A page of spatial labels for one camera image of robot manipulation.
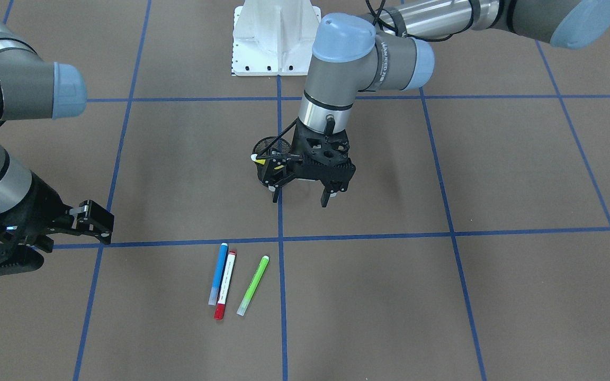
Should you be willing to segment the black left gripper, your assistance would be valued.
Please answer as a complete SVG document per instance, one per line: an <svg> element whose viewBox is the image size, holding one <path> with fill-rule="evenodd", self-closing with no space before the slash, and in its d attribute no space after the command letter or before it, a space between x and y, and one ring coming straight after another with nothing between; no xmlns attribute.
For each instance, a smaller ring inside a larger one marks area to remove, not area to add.
<svg viewBox="0 0 610 381"><path fill-rule="evenodd" d="M349 139L345 130L325 135L293 121L286 130L293 130L291 151L286 164L290 174L271 184L273 203L277 203L283 186L293 180L320 181L324 186L321 207L338 192L346 192L356 167L349 158Z"/></svg>

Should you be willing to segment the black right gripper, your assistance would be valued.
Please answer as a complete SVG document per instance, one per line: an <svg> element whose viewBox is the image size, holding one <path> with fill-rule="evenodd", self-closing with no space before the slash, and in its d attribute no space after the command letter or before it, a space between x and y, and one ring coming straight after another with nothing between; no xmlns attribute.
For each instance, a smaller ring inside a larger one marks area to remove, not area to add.
<svg viewBox="0 0 610 381"><path fill-rule="evenodd" d="M69 214L70 209L51 186L33 173L31 188L22 202L0 216L3 224L0 243L11 247L34 246L51 252L54 244L51 234L70 234L111 244L114 215L93 200L76 207L75 217Z"/></svg>

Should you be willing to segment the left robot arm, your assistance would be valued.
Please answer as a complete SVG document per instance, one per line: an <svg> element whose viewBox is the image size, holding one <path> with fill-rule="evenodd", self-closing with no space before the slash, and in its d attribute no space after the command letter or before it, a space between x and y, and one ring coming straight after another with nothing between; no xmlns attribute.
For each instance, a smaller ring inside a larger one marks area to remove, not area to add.
<svg viewBox="0 0 610 381"><path fill-rule="evenodd" d="M423 87L434 71L431 43L465 31L497 29L578 50L610 27L610 1L416 1L369 6L365 15L320 20L291 142L264 138L251 159L277 202L293 180L319 181L320 205L348 190L356 167L346 126L360 92Z"/></svg>

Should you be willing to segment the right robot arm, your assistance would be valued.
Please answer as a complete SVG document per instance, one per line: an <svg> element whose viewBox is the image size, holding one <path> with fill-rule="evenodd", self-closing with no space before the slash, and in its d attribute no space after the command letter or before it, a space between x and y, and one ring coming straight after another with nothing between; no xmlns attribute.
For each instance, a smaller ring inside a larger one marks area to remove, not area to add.
<svg viewBox="0 0 610 381"><path fill-rule="evenodd" d="M0 127L8 121L79 116L87 106L82 73L46 62L0 20ZM51 234L111 243L114 216L88 200L63 203L55 190L0 145L0 253L36 247L51 252Z"/></svg>

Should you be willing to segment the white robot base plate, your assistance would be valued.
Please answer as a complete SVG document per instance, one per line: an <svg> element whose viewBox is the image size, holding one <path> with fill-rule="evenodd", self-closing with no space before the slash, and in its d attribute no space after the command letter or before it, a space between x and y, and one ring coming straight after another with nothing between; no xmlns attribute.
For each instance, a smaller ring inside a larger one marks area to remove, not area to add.
<svg viewBox="0 0 610 381"><path fill-rule="evenodd" d="M305 76L322 12L310 1L245 1L234 9L235 76Z"/></svg>

